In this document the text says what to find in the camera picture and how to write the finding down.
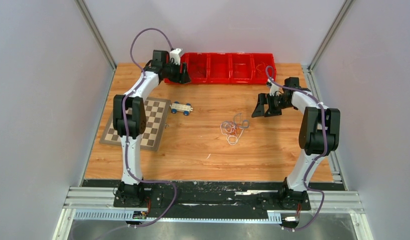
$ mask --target wooden table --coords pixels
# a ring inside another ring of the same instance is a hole
[[[306,86],[300,64],[276,64],[278,83],[299,77]],[[86,179],[121,179],[120,146],[104,145],[99,139],[112,112],[115,94],[124,94],[138,80],[134,64],[119,64],[96,135]],[[292,108],[283,115],[251,118],[259,93],[265,85],[165,84],[150,97],[191,103],[189,116],[169,114],[159,151],[141,151],[141,168],[148,180],[196,181],[283,181],[300,153],[298,134],[302,114]],[[229,145],[220,124],[242,113],[250,121],[236,145]],[[317,168],[312,181],[332,182],[328,161]]]

